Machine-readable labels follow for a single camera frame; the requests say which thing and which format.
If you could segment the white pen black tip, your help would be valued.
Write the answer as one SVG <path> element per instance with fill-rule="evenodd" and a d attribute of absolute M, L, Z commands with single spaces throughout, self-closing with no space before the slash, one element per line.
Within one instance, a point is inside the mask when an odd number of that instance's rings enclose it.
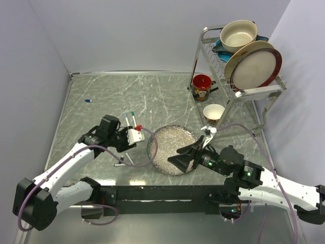
<path fill-rule="evenodd" d="M 125 155 L 126 155 L 126 157 L 128 158 L 130 164 L 134 166 L 135 164 L 134 164 L 132 158 L 130 157 L 130 155 L 129 155 L 127 152 L 125 152 Z"/>

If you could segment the white pen light blue tip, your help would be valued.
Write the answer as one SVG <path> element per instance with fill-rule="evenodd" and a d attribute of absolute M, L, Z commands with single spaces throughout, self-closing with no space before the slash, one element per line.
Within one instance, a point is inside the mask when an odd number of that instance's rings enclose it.
<path fill-rule="evenodd" d="M 128 119 L 128 115 L 127 115 L 127 113 L 125 113 L 124 116 L 125 116 L 126 124 L 127 124 L 127 126 L 129 127 L 129 126 L 130 126 L 130 123 L 129 123 L 129 119 Z"/>

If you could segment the white pen teal tip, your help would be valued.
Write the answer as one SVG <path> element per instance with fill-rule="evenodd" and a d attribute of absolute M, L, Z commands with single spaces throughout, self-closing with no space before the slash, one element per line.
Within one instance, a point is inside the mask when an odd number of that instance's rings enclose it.
<path fill-rule="evenodd" d="M 136 122 L 136 118 L 135 118 L 135 113 L 132 111 L 131 112 L 131 115 L 132 115 L 132 120 L 133 120 L 133 123 L 134 123 L 134 127 L 137 126 L 137 122 Z"/>

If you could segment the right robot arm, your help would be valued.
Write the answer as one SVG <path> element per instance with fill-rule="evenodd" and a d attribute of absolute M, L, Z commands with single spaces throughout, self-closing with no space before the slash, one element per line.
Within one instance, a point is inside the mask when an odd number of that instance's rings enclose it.
<path fill-rule="evenodd" d="M 221 189 L 210 193 L 217 203 L 231 205 L 239 201 L 266 203 L 293 210 L 300 220 L 324 223 L 324 186 L 310 187 L 275 176 L 270 170 L 244 159 L 233 146 L 215 152 L 203 146 L 203 138 L 177 150 L 168 161 L 182 172 L 202 165 L 226 177 Z"/>

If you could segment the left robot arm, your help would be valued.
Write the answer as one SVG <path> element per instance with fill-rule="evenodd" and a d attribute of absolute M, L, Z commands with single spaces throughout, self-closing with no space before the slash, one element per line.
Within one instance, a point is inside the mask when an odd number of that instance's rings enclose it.
<path fill-rule="evenodd" d="M 70 187 L 65 187 L 65 183 L 101 153 L 109 152 L 110 147 L 121 153 L 145 139 L 140 126 L 121 128 L 120 125 L 118 118 L 105 115 L 100 124 L 83 134 L 54 166 L 32 180 L 24 178 L 18 183 L 13 214 L 18 218 L 21 231 L 27 231 L 23 222 L 31 229 L 44 230 L 58 213 L 76 203 L 103 203 L 101 185 L 97 181 L 84 177 Z"/>

